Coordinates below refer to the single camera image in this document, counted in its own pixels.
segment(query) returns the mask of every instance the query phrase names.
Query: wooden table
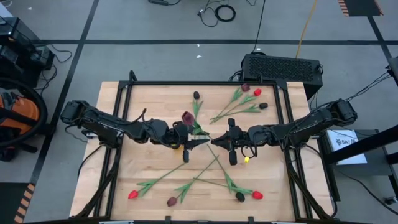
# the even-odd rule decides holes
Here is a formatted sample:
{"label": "wooden table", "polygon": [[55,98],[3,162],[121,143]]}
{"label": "wooden table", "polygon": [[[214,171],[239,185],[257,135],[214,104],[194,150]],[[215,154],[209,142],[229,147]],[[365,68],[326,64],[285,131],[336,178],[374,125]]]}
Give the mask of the wooden table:
{"label": "wooden table", "polygon": [[[117,82],[102,83],[96,105],[99,110],[112,114],[117,86]],[[233,115],[236,125],[242,130],[247,130],[250,126],[258,124],[277,124],[272,87],[252,86],[251,88],[251,92],[255,88],[262,89],[262,94],[256,103],[267,102],[269,107],[261,113]],[[200,100],[204,101],[197,120],[202,128],[215,138],[228,130],[227,119],[209,125],[209,118],[216,116],[223,109],[235,89],[236,86],[133,86],[127,120],[136,119],[143,108],[147,108],[146,119],[162,119],[171,126],[174,121],[181,119],[184,111],[192,111],[193,92],[196,90],[201,94]],[[294,119],[308,114],[308,103],[302,83],[288,83],[288,90]],[[280,91],[284,119],[287,121],[282,94]],[[124,100],[121,100],[119,116],[123,110],[123,102]],[[317,149],[315,140],[310,140],[308,144]],[[89,140],[85,156],[97,146],[97,139]],[[239,203],[228,189],[196,181],[183,203],[168,207],[166,201],[179,193],[174,189],[189,183],[213,160],[211,152],[203,144],[190,153],[188,164],[154,185],[144,197],[128,200],[127,196],[132,190],[140,189],[140,186],[136,185],[138,182],[156,179],[181,164],[182,152],[151,143],[137,144],[133,140],[124,138],[111,219],[164,220],[165,216],[170,215],[172,220],[247,221],[248,216],[254,216],[256,221],[294,221],[284,154],[279,147],[260,147],[258,157],[251,159],[248,164],[244,163],[244,158],[238,151],[238,164],[230,166],[226,150],[210,146],[215,154],[220,155],[220,162],[240,187],[258,190],[263,193],[264,198],[254,200],[247,195],[246,201]],[[97,152],[83,166],[70,215],[77,214],[98,188],[104,152],[104,149]],[[332,214],[333,207],[321,159],[310,150],[303,149],[302,161],[309,191],[323,209]],[[225,184],[223,172],[217,163],[210,166],[201,178]],[[301,216],[305,217],[302,196],[298,188],[297,192]],[[103,195],[101,214],[104,214],[107,198],[108,191]]]}

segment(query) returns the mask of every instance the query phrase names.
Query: black metal frame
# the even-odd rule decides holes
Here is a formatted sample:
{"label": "black metal frame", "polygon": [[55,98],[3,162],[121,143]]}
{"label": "black metal frame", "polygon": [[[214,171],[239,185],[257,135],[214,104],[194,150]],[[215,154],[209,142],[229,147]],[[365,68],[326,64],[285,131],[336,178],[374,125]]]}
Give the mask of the black metal frame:
{"label": "black metal frame", "polygon": [[[275,105],[277,108],[277,114],[278,114],[278,120],[279,124],[284,124],[284,116],[282,113],[282,105],[280,102],[280,95],[279,95],[279,86],[276,84],[276,82],[186,82],[186,81],[137,81],[135,74],[131,71],[130,72],[130,80],[128,81],[120,81],[118,85],[118,92],[116,93],[116,99],[115,99],[115,104],[114,104],[114,110],[113,110],[113,115],[117,115],[119,112],[119,107],[120,107],[120,101],[121,101],[121,95],[123,90],[127,87],[127,95],[125,99],[125,104],[123,108],[123,115],[122,118],[126,119],[127,118],[127,113],[129,110],[129,102],[131,99],[131,90],[133,85],[232,85],[232,86],[239,86],[242,85],[243,83],[248,83],[250,85],[265,85],[265,86],[272,86],[274,89],[274,95],[275,95]],[[287,92],[287,88],[283,88],[283,94],[284,94],[284,101],[286,105],[286,110],[287,110],[287,116],[289,122],[292,122],[293,119],[293,113],[292,113],[292,108],[290,105],[290,99],[289,99],[289,94]],[[120,155],[121,155],[121,149],[122,149],[122,144],[117,147],[116,154],[115,154],[115,163],[117,166],[119,166],[119,161],[120,161]],[[109,159],[111,155],[112,149],[106,149],[105,152],[105,157],[104,157],[104,162],[103,162],[103,168],[101,171],[101,178],[99,184],[103,184],[104,178],[106,177],[106,173],[108,172],[108,167],[109,167]],[[305,180],[305,174],[304,174],[304,169],[302,165],[302,160],[301,160],[301,155],[298,151],[295,151],[295,157],[296,157],[296,165],[297,165],[297,170],[298,174],[300,177],[300,180],[302,181],[303,185],[306,187],[306,180]],[[290,153],[288,151],[285,151],[285,160],[286,161],[291,161],[290,158]],[[116,170],[116,175],[113,177],[111,181],[111,186],[109,188],[109,194],[108,194],[108,201],[107,201],[107,206],[106,206],[106,212],[105,216],[110,217],[111,212],[112,212],[112,206],[113,206],[113,198],[115,194],[115,189],[116,189],[116,181],[117,181],[117,171]],[[300,205],[299,201],[297,198],[297,191],[295,187],[295,182],[294,180],[288,176],[289,178],[289,186],[290,186],[290,195],[292,197],[292,207],[293,207],[293,212],[294,212],[294,217],[296,220],[305,220],[302,219],[300,215]],[[306,218],[312,219],[312,209],[307,201],[307,199],[303,198],[303,202],[305,205],[305,213],[306,213]],[[101,199],[98,200],[98,202],[95,205],[95,210],[94,210],[94,217],[97,217],[100,214],[100,209],[101,209]],[[165,221],[160,221],[160,222],[166,222],[167,220],[171,220],[171,217],[166,217]],[[255,222],[253,217],[248,217],[249,223],[269,223],[269,222]],[[135,220],[134,222],[144,222],[144,223],[157,223],[158,221],[144,221],[144,220]],[[173,221],[173,223],[191,223],[192,221]],[[217,223],[247,223],[247,222],[217,222]]]}

